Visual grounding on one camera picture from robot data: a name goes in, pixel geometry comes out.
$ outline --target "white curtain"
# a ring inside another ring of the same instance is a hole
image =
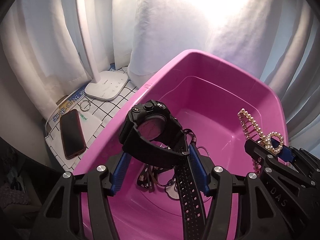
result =
[[[305,0],[85,0],[99,71],[141,86],[185,49],[221,57],[279,96],[290,143],[320,157],[320,29]],[[9,64],[44,117],[91,71],[75,0],[16,0],[0,26]]]

